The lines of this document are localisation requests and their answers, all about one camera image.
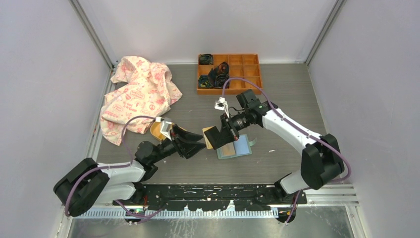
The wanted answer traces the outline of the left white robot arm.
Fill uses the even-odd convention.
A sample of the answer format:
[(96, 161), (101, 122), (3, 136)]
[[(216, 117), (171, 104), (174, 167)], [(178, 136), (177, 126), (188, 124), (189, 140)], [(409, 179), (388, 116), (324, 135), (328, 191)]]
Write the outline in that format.
[(189, 159), (206, 147), (201, 142), (202, 135), (176, 124), (169, 130), (169, 136), (159, 144), (141, 142), (129, 162), (104, 164), (92, 158), (83, 159), (53, 187), (67, 216), (80, 216), (96, 204), (114, 200), (140, 204), (145, 197), (141, 183), (157, 172), (157, 162), (173, 154)]

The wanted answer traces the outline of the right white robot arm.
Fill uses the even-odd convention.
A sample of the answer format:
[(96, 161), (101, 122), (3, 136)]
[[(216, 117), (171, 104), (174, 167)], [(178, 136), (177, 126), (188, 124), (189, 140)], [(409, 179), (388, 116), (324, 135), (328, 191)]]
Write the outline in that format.
[(215, 108), (224, 110), (221, 127), (204, 132), (213, 149), (218, 149), (240, 138), (239, 131), (257, 124), (274, 132), (301, 155), (301, 167), (275, 182), (275, 197), (286, 204), (295, 192), (306, 188), (318, 190), (345, 171), (343, 156), (337, 139), (331, 135), (312, 132), (288, 117), (270, 101), (261, 102), (252, 90), (237, 95), (242, 110), (234, 116), (228, 114), (226, 100), (221, 97)]

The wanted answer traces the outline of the yellow oval tray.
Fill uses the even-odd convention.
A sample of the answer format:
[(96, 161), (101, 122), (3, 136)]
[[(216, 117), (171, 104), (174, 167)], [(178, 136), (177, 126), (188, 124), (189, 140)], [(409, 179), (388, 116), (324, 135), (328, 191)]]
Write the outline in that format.
[(155, 121), (150, 127), (150, 132), (154, 138), (159, 141), (163, 141), (166, 138), (160, 133), (160, 122), (159, 120)]

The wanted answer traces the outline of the light green card holder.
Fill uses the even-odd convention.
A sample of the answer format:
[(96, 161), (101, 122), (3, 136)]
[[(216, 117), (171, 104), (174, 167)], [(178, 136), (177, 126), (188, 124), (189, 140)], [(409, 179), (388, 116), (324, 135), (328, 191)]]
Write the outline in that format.
[(232, 142), (234, 144), (236, 155), (229, 156), (229, 157), (221, 157), (220, 152), (219, 152), (220, 148), (218, 148), (216, 150), (218, 159), (223, 160), (223, 159), (231, 159), (231, 158), (235, 158), (235, 157), (251, 155), (252, 154), (252, 146), (254, 146), (256, 144), (256, 141), (257, 141), (256, 139), (249, 140), (248, 136), (246, 134), (241, 134), (237, 141)]

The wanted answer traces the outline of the yellow credit card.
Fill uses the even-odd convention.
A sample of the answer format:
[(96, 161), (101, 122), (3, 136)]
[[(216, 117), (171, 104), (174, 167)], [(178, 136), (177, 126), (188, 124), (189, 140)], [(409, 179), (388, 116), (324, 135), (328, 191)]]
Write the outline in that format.
[(221, 157), (229, 157), (236, 155), (233, 143), (226, 144), (219, 149)]

